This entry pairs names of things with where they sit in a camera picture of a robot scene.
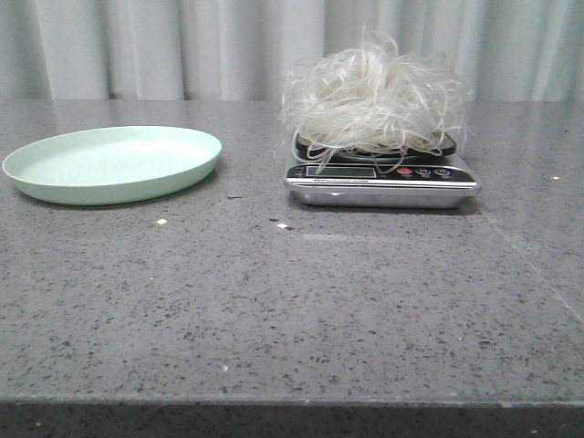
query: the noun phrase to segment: scale base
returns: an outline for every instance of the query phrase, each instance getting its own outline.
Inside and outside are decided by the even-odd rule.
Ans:
[[[315,164],[299,164],[288,170],[285,186],[308,205],[412,209],[456,208],[481,188],[478,178],[455,155],[408,162],[373,178],[349,176],[351,167],[355,165],[333,164],[328,174],[315,174]]]

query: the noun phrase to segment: scale platform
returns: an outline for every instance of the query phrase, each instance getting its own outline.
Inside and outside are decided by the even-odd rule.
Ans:
[[[450,209],[477,194],[481,183],[454,153],[448,137],[436,157],[416,153],[401,158],[399,153],[377,157],[337,153],[318,171],[318,163],[299,163],[288,169],[285,186],[301,202],[310,205]],[[297,144],[297,154],[307,154]]]

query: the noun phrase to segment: noodle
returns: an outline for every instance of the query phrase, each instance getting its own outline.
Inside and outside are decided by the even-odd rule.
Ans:
[[[321,167],[337,151],[440,155],[445,133],[464,130],[467,95],[442,58],[398,56],[393,40],[368,34],[360,48],[292,66],[278,119]]]

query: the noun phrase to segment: scale button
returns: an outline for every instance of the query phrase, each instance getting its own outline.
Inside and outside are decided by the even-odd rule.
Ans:
[[[434,173],[438,176],[450,176],[450,171],[448,169],[435,169]]]
[[[413,173],[413,170],[410,169],[409,167],[398,167],[398,170],[396,172],[399,173],[400,175],[410,175]]]

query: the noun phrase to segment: plate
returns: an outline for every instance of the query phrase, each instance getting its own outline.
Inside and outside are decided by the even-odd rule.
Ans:
[[[122,126],[28,144],[2,169],[23,193],[50,203],[129,203],[177,192],[216,164],[221,142],[198,130]]]

